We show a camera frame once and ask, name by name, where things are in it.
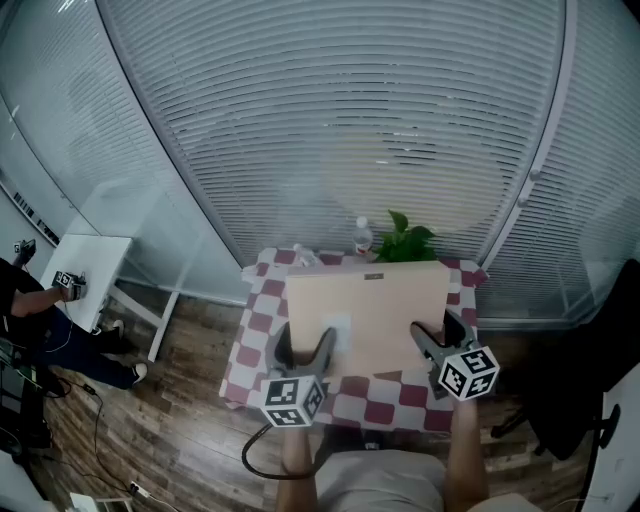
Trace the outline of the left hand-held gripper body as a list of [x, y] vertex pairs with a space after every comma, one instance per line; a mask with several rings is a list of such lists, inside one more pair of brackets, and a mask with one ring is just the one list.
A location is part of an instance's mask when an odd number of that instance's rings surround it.
[[271, 368], [262, 381], [260, 410], [273, 427], [309, 427], [327, 397], [324, 369], [315, 373]]

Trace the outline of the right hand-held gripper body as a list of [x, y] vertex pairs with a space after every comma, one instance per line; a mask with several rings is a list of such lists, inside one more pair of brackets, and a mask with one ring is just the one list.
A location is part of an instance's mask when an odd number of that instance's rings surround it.
[[500, 366], [489, 347], [473, 342], [461, 351], [446, 356], [431, 356], [429, 374], [437, 400], [452, 397], [467, 401], [489, 394], [494, 388]]

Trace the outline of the person's right forearm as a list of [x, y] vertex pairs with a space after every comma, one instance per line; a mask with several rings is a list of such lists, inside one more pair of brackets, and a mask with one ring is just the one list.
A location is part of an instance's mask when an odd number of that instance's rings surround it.
[[475, 400], [454, 403], [443, 497], [446, 512], [468, 512], [489, 498]]

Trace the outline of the person's left forearm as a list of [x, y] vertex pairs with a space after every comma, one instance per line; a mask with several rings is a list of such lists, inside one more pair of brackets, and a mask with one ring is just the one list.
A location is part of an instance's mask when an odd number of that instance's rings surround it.
[[[311, 472], [313, 460], [306, 428], [284, 429], [281, 466], [288, 476], [305, 475]], [[276, 512], [316, 512], [317, 506], [314, 477], [279, 482]]]

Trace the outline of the person's left leg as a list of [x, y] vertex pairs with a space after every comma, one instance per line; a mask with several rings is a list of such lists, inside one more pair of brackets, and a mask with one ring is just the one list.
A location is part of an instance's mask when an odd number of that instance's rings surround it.
[[333, 453], [362, 451], [365, 449], [362, 430], [340, 425], [326, 425], [316, 458], [326, 458]]

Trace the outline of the green potted plant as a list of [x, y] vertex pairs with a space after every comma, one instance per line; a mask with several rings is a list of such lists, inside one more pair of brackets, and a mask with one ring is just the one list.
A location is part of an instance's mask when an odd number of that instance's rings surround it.
[[394, 229], [391, 233], [382, 234], [382, 245], [375, 248], [376, 263], [404, 263], [419, 261], [435, 261], [437, 259], [430, 241], [435, 234], [422, 225], [409, 226], [409, 220], [403, 213], [388, 211]]

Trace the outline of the lying clear plastic bottle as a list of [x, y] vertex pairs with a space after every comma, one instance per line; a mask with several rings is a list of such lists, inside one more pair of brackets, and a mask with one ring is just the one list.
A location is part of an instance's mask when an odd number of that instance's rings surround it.
[[296, 261], [300, 266], [317, 267], [324, 265], [322, 260], [312, 250], [304, 247], [299, 243], [296, 243], [293, 246], [293, 250], [296, 255]]

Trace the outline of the black office chair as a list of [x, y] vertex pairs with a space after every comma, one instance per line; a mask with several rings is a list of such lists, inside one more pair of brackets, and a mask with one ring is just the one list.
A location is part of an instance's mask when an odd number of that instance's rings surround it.
[[538, 439], [536, 453], [565, 460], [597, 428], [603, 395], [639, 363], [640, 262], [630, 259], [590, 322], [500, 372], [497, 391], [517, 395], [520, 407], [491, 429], [491, 437], [528, 423]]

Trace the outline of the upright clear water bottle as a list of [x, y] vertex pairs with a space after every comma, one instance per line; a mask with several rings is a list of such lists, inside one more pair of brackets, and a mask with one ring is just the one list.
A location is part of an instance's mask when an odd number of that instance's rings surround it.
[[353, 233], [354, 253], [364, 260], [368, 260], [371, 255], [373, 244], [373, 233], [370, 229], [368, 219], [359, 216], [356, 219], [356, 228]]

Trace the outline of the person's beige shirt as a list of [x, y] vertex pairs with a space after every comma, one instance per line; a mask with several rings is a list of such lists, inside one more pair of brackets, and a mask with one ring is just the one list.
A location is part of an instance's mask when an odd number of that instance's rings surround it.
[[472, 506], [445, 501], [445, 466], [431, 455], [349, 451], [329, 456], [315, 477], [308, 512], [542, 512], [518, 494]]

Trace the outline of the white table with black edge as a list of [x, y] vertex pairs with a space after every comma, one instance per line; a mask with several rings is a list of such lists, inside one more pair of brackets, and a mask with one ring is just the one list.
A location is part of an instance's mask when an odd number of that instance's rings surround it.
[[581, 512], [627, 512], [640, 495], [640, 363], [604, 394], [603, 415], [620, 418], [608, 446], [599, 448]]

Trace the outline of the glass partition with blinds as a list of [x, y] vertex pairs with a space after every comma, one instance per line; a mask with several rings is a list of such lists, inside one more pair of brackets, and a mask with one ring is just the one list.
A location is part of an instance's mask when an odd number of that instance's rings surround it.
[[640, 259], [640, 21], [622, 0], [0, 0], [0, 180], [130, 279], [241, 300], [269, 247], [399, 212], [568, 324]]

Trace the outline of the black equipment stand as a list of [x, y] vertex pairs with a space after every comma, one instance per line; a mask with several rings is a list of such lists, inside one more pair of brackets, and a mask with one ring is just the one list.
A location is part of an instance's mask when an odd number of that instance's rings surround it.
[[22, 463], [32, 450], [50, 448], [44, 401], [67, 393], [50, 370], [33, 365], [21, 347], [0, 337], [0, 451]]

